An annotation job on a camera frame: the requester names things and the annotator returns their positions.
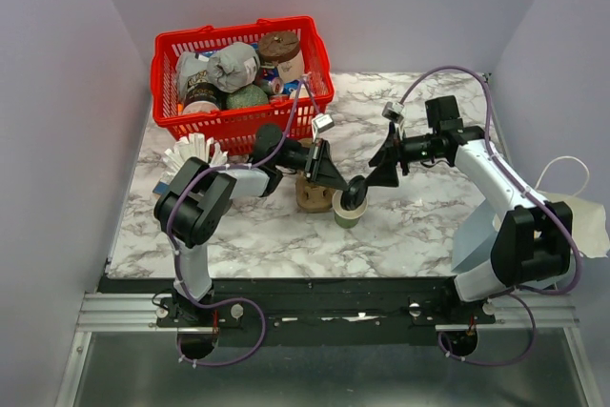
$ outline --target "plastic container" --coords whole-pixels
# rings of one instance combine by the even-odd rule
[[[284,130],[292,100],[281,100],[248,109],[186,115],[178,115],[177,108],[175,64],[183,51],[220,50],[235,41],[253,44],[265,33],[273,31],[293,31],[298,35],[305,60],[305,72],[310,73],[310,86],[315,102],[320,111],[325,112],[326,106],[335,95],[328,54],[317,35],[314,20],[309,16],[298,16],[259,19],[255,24],[233,28],[215,29],[206,26],[158,35],[154,42],[155,53],[151,65],[152,117],[156,124],[170,131],[175,139],[191,132],[212,136],[229,155],[251,153],[256,131],[264,124],[275,123]],[[314,107],[309,97],[300,97],[290,137],[311,137],[311,121],[314,116]]]

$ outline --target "marble tabletop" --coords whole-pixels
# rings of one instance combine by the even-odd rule
[[[366,175],[369,159],[387,133],[383,105],[398,100],[416,73],[336,73],[335,100],[327,109],[335,127],[332,145],[346,180]],[[464,124],[483,125],[485,103],[468,75],[443,73],[419,85],[407,102],[408,135],[427,133],[424,102],[456,96]],[[132,184],[108,266],[108,275],[173,277],[167,237],[153,218],[152,190],[165,165],[170,134],[148,120]],[[212,277],[437,276],[451,273],[452,237],[482,201],[478,189],[455,168],[419,165],[397,189],[372,188],[369,208],[351,230],[333,213],[305,214],[296,206],[295,177],[285,176],[266,198],[237,199],[210,240]]]

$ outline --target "green cup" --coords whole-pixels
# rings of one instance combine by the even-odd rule
[[[337,191],[333,195],[333,212],[335,213],[335,223],[343,229],[351,229],[360,220],[360,217],[366,212],[369,205],[368,199],[365,197],[364,202],[355,210],[345,210],[341,207],[342,191]]]

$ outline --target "purple cable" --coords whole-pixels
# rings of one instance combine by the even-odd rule
[[[302,79],[298,81],[298,86],[296,87],[297,94],[299,94],[301,87],[303,85],[303,82],[304,81]],[[298,103],[298,98],[295,97],[295,101],[293,102],[293,106],[291,107],[290,115],[288,117],[288,122],[286,124],[286,129],[284,130],[284,133],[282,134],[282,138],[280,139],[280,141],[277,144],[277,146],[275,147],[275,149],[267,157],[261,159],[260,161],[258,161],[255,164],[252,164],[252,165],[233,164],[233,165],[229,165],[229,166],[227,166],[227,165],[216,166],[216,167],[210,167],[209,169],[206,169],[205,171],[200,173],[198,176],[196,176],[191,183],[189,183],[189,185],[185,188],[184,192],[178,197],[178,200],[176,201],[175,205],[173,206],[172,212],[170,213],[170,217],[168,218],[166,232],[167,232],[168,238],[170,239],[170,242],[173,245],[174,250],[177,252],[177,254],[174,254],[174,257],[173,257],[173,268],[175,270],[176,280],[178,281],[178,283],[182,284],[182,290],[184,292],[184,296],[186,298],[188,298],[195,307],[197,307],[199,309],[205,309],[205,310],[215,309],[215,308],[221,307],[223,305],[230,305],[230,304],[235,304],[238,302],[244,302],[244,303],[250,304],[258,312],[258,315],[260,316],[260,322],[261,322],[260,337],[258,338],[258,341],[246,354],[244,354],[242,356],[236,357],[235,359],[231,359],[229,361],[223,361],[223,362],[206,362],[206,361],[198,361],[195,359],[188,359],[182,353],[181,346],[180,346],[181,339],[179,338],[178,342],[177,342],[177,346],[178,346],[178,352],[180,353],[181,360],[186,360],[194,365],[204,366],[204,367],[230,366],[232,364],[236,364],[237,362],[241,362],[241,361],[247,359],[248,357],[252,356],[256,352],[256,350],[258,350],[260,348],[261,344],[263,343],[265,334],[267,333],[267,324],[265,322],[266,318],[265,318],[265,314],[263,313],[262,309],[253,300],[247,299],[245,297],[233,297],[230,299],[221,300],[220,302],[216,302],[214,304],[205,305],[205,304],[199,303],[194,298],[194,296],[189,291],[187,284],[184,281],[184,276],[182,275],[182,269],[180,267],[180,254],[179,254],[180,246],[178,245],[178,242],[175,240],[175,237],[173,236],[172,226],[173,226],[173,222],[175,220],[175,216],[177,214],[178,208],[182,205],[182,203],[186,199],[187,195],[193,190],[193,188],[197,185],[197,183],[199,183],[199,181],[201,181],[201,179],[204,176],[206,176],[208,173],[217,172],[217,171],[235,170],[235,169],[242,169],[242,170],[243,169],[246,169],[246,170],[255,169],[257,167],[262,166],[267,161],[269,161],[272,157],[274,157],[277,154],[277,152],[279,152],[279,150],[282,148],[282,145],[286,141],[286,137],[288,136],[288,133],[290,132],[290,128],[293,124],[293,120],[295,119],[297,103]]]
[[[527,312],[527,315],[529,315],[530,321],[532,322],[532,338],[530,339],[530,342],[527,344],[527,348],[523,351],[523,353],[521,353],[519,356],[513,357],[512,359],[508,359],[506,361],[501,361],[501,362],[486,362],[486,361],[475,361],[475,360],[466,359],[463,356],[456,356],[453,354],[450,338],[445,333],[441,332],[441,333],[438,333],[438,347],[440,348],[440,350],[442,350],[442,353],[444,353],[445,356],[450,357],[451,359],[454,359],[456,361],[461,361],[461,362],[465,362],[466,364],[472,364],[473,366],[482,366],[482,367],[510,366],[511,364],[517,364],[518,362],[522,362],[525,358],[527,358],[530,355],[530,353],[532,352],[532,349],[534,348],[534,343],[536,342],[536,337],[538,336],[538,328],[536,327],[536,321],[534,320],[534,314],[532,313],[532,310],[528,307],[528,305],[525,303],[525,301],[523,299],[521,299],[520,297],[518,297],[516,295],[512,295],[510,293],[508,293],[507,295],[512,297],[514,300],[520,302],[520,304],[523,306],[523,308]],[[449,343],[449,345],[448,345],[449,349],[445,348],[445,345],[442,342],[442,339],[444,337],[447,338],[447,342]]]
[[[531,286],[518,285],[518,288],[521,290],[533,291],[534,293],[539,293],[541,295],[566,295],[566,294],[570,293],[572,290],[574,290],[574,288],[576,288],[576,286],[580,282],[580,278],[582,277],[582,259],[580,258],[579,248],[577,247],[576,242],[574,241],[574,238],[572,238],[572,236],[570,235],[570,232],[566,229],[565,226],[563,226],[563,223],[561,223],[559,218],[557,218],[555,216],[555,214],[553,214],[553,212],[551,212],[542,202],[540,202],[538,199],[533,197],[530,194],[529,190],[527,190],[525,187],[523,187],[523,185],[521,185],[521,183],[517,180],[517,178],[514,175],[512,175],[511,172],[504,166],[504,164],[502,164],[502,162],[494,155],[494,152],[492,150],[492,145],[491,145],[491,142],[489,139],[489,132],[490,132],[491,120],[492,120],[492,94],[490,93],[489,86],[487,85],[485,80],[483,80],[479,75],[477,75],[473,71],[470,71],[462,66],[437,67],[435,69],[432,69],[431,71],[427,71],[424,74],[422,74],[413,83],[413,85],[411,85],[411,87],[407,90],[407,92],[404,93],[404,95],[400,99],[400,104],[404,104],[404,101],[407,99],[409,94],[411,94],[411,92],[413,92],[413,90],[416,88],[416,86],[419,83],[421,83],[424,79],[426,79],[433,73],[437,73],[439,71],[462,71],[464,73],[468,73],[469,75],[471,75],[473,78],[475,78],[479,82],[479,84],[483,88],[483,94],[485,95],[485,103],[487,105],[487,112],[485,114],[485,148],[486,148],[487,152],[489,153],[494,164],[496,164],[496,166],[498,166],[498,168],[504,174],[504,176],[506,176],[506,178],[508,178],[510,180],[510,182],[513,183],[515,185],[515,187],[525,197],[527,197],[530,200],[530,202],[532,202],[534,205],[536,205],[538,208],[540,208],[544,212],[544,214],[546,214],[546,216],[548,216],[548,218],[551,221],[553,221],[553,223],[555,223],[555,225],[558,227],[561,234],[568,241],[568,244],[570,245],[570,248],[571,248],[572,252],[574,253],[574,260],[575,260],[574,277],[572,278],[570,283],[568,283],[565,287],[558,289],[558,290],[541,290],[539,288],[533,288]]]

